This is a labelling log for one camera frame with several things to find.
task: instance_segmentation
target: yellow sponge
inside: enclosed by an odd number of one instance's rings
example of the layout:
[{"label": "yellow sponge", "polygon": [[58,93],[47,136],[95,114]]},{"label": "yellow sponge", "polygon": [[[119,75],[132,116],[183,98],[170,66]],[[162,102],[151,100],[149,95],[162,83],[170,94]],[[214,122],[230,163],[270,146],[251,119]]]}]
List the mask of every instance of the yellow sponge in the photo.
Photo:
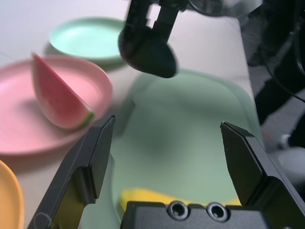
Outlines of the yellow sponge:
[{"label": "yellow sponge", "polygon": [[[123,210],[126,210],[127,202],[128,201],[147,201],[147,202],[161,202],[164,204],[170,204],[174,200],[179,200],[184,204],[188,205],[191,202],[189,200],[184,199],[177,199],[175,197],[171,197],[162,193],[154,192],[144,188],[133,188],[133,189],[126,189],[123,191],[120,199],[120,204]],[[241,205],[238,198],[233,199],[232,201],[222,203],[225,205]],[[203,206],[207,206],[208,203],[201,203]]]}]

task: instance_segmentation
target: person's leg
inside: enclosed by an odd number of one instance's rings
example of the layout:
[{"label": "person's leg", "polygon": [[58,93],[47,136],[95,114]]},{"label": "person's leg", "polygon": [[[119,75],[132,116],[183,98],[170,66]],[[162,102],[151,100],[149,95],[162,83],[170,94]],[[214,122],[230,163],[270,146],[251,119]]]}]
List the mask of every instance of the person's leg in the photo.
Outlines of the person's leg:
[{"label": "person's leg", "polygon": [[[278,81],[292,93],[297,93],[305,88],[305,76],[297,68],[293,49],[287,52],[274,73]],[[255,97],[260,124],[263,124],[266,118],[284,105],[290,97],[291,95],[286,93],[275,80],[268,80],[264,88]]]},{"label": "person's leg", "polygon": [[289,0],[280,0],[273,3],[275,9],[272,16],[269,18],[269,23],[264,29],[264,36],[262,44],[257,48],[257,51],[252,55],[248,61],[248,65],[256,67],[263,65],[261,52],[268,61],[271,57],[275,56],[284,42],[287,40],[290,30],[292,30],[291,17],[293,15],[293,2]]},{"label": "person's leg", "polygon": [[295,129],[291,133],[288,143],[291,147],[298,146],[305,148],[305,113],[299,119]]}]

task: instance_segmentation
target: screw hole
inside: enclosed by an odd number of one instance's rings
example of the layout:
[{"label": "screw hole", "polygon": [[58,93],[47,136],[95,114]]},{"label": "screw hole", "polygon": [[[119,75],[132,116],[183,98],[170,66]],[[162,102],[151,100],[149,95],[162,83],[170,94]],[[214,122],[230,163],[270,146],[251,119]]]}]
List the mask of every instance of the screw hole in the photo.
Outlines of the screw hole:
[{"label": "screw hole", "polygon": [[182,216],[184,214],[184,207],[181,204],[175,204],[173,205],[173,213],[176,216]]},{"label": "screw hole", "polygon": [[184,220],[189,214],[188,207],[180,201],[170,203],[167,207],[167,212],[175,220]]},{"label": "screw hole", "polygon": [[207,206],[206,211],[208,215],[217,222],[226,222],[229,218],[225,207],[217,202],[210,203]]},{"label": "screw hole", "polygon": [[217,217],[217,218],[222,218],[224,216],[224,211],[221,207],[219,206],[213,206],[211,208],[212,214]]}]

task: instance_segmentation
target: cable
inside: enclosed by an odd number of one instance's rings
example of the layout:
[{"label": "cable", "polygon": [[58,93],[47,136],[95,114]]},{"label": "cable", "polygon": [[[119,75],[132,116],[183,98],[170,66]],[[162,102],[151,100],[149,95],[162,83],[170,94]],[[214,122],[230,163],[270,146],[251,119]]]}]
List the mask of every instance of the cable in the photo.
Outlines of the cable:
[{"label": "cable", "polygon": [[297,66],[299,68],[299,71],[305,77],[305,71],[304,71],[304,68],[303,68],[302,59],[301,59],[301,52],[300,52],[301,47],[300,47],[299,32],[300,32],[300,27],[297,29],[297,31],[295,33],[295,57],[296,57],[296,63],[297,63]]},{"label": "cable", "polygon": [[[263,16],[264,16],[264,5],[265,3],[262,4],[262,19],[263,19]],[[294,31],[293,32],[290,32],[290,37],[288,39],[292,39],[292,41],[297,41],[298,39],[295,39],[295,35],[298,35],[298,25],[297,25],[297,16],[295,16],[295,27],[294,27]],[[278,79],[274,76],[274,74],[272,73],[268,63],[267,63],[267,58],[264,54],[264,20],[262,20],[262,42],[261,42],[261,57],[262,57],[262,61],[267,69],[267,71],[269,72],[270,76],[274,79],[274,81],[279,85],[279,87],[281,87],[286,93],[290,94],[291,96],[293,96],[294,98],[298,99],[298,100],[301,100],[303,103],[305,103],[305,99],[297,96],[296,94],[292,93],[291,91],[289,91],[285,86],[283,86],[279,81]]]}]

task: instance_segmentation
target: pink plate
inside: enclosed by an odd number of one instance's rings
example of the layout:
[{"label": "pink plate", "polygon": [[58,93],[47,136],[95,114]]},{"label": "pink plate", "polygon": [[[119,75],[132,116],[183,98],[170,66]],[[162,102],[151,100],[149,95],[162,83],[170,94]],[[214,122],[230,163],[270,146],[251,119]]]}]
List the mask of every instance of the pink plate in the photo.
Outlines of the pink plate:
[{"label": "pink plate", "polygon": [[[62,55],[43,59],[94,111],[95,120],[106,113],[112,85],[100,67]],[[43,115],[32,87],[31,59],[0,69],[0,155],[38,154],[69,146],[88,128],[65,131]]]}]

